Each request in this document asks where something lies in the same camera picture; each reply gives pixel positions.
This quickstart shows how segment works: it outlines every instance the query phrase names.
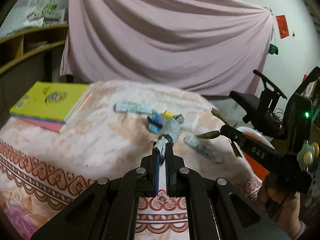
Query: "wooden shelf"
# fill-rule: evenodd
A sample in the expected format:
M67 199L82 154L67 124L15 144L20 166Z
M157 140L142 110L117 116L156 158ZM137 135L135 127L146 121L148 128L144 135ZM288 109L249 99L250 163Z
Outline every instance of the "wooden shelf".
M0 75L17 63L43 51L62 46L66 42L68 24L56 24L21 30L0 39ZM36 48L30 44L47 42Z

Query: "bed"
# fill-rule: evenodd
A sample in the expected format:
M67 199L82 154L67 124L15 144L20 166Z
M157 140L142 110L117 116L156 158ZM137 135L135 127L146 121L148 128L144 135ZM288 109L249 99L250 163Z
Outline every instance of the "bed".
M261 183L245 158L234 156L227 138L209 142L224 155L220 164L183 143L188 135L216 130L223 124L199 94L130 81L91 86L92 95L61 134L13 117L0 130L0 206L24 239L30 239L95 180L122 177L151 153L151 141L157 135L148 131L146 116L115 113L114 104L120 100L183 114L185 122L174 153L203 177L225 177L255 200ZM188 239L185 199L166 196L164 167L158 196L140 198L135 230L139 240Z

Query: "dried leaf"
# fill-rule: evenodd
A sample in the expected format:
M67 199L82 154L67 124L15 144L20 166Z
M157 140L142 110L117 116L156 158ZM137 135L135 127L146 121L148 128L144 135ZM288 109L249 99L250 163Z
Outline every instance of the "dried leaf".
M201 139L215 139L220 136L220 131L210 131L200 135L196 135L197 138Z
M241 153L239 152L239 150L238 150L238 148L237 148L237 146L236 146L235 142L234 142L234 141L230 141L230 144L231 144L231 147L232 147L232 150L233 150L233 152L234 152L235 156L236 156L236 157L241 157L241 158L242 158L242 155L241 155Z
M230 125L226 118L220 114L220 112L217 109L212 108L211 109L211 114L213 114L215 117L219 118L221 121L223 121L226 125Z

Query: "poster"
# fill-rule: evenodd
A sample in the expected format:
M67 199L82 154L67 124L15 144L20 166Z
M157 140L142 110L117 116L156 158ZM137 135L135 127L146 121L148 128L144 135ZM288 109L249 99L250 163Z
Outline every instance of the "poster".
M285 15L276 16L276 19L279 27L280 38L283 39L285 37L288 37L289 30L288 30L287 20L285 19Z

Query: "book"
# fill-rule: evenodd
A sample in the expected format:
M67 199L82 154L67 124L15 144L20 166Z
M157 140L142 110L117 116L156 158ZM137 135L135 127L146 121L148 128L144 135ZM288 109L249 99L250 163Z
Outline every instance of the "book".
M79 107L73 112L72 116L70 119L71 120L81 109L81 107L86 103L87 99L90 97L91 93L87 93L86 97L84 98L84 100L82 101L82 103L79 105ZM24 118L24 117L19 117L16 116L17 119L39 126L41 128L44 128L46 130L50 130L53 132L57 132L57 133L61 133L63 132L63 130L66 127L66 124L60 123L60 122L48 122L48 121L41 121L41 120L36 120L33 118Z
M36 82L10 109L12 116L66 124L90 93L87 84Z

